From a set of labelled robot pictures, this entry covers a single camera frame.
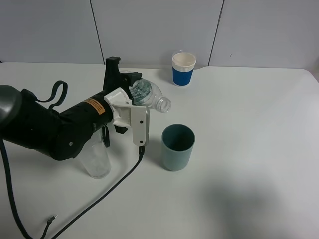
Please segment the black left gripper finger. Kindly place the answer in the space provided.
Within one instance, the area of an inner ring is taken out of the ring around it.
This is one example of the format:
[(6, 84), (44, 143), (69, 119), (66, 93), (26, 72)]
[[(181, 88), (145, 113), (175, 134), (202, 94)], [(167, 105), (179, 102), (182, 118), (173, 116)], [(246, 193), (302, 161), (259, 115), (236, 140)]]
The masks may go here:
[(120, 57), (114, 56), (105, 59), (104, 91), (113, 91), (121, 86), (122, 78), (119, 71), (120, 60)]
[(135, 81), (140, 80), (142, 78), (142, 73), (139, 72), (130, 72), (130, 71), (124, 71), (120, 73), (121, 76), (126, 81), (126, 84), (131, 87)]

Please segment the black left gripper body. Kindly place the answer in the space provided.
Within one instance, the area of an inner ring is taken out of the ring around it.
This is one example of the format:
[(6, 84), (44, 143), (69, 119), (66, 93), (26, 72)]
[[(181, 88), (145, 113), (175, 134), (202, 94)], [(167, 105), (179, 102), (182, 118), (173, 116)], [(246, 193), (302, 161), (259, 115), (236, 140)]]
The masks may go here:
[(99, 93), (61, 112), (59, 116), (65, 121), (79, 125), (81, 128), (89, 125), (92, 131), (96, 132), (113, 121), (112, 108), (104, 100), (104, 97), (117, 88), (122, 88), (129, 96), (129, 99), (132, 99), (129, 85), (127, 83), (116, 83), (114, 86), (104, 87)]

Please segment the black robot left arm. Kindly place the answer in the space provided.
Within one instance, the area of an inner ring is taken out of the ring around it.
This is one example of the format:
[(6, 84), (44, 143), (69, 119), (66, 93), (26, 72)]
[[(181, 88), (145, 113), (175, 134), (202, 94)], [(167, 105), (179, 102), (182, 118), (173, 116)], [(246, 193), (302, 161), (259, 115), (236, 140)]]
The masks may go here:
[(48, 108), (42, 106), (42, 101), (27, 89), (19, 91), (12, 86), (1, 85), (0, 137), (58, 161), (75, 158), (98, 130), (102, 131), (105, 147), (109, 147), (106, 126), (114, 116), (104, 96), (121, 88), (131, 100), (133, 96), (129, 88), (142, 78), (138, 72), (121, 73), (119, 62), (119, 57), (107, 58), (102, 91), (61, 113), (54, 107), (61, 105), (66, 98), (68, 84), (64, 81), (59, 80), (53, 85), (47, 101), (55, 98), (59, 86), (62, 94)]

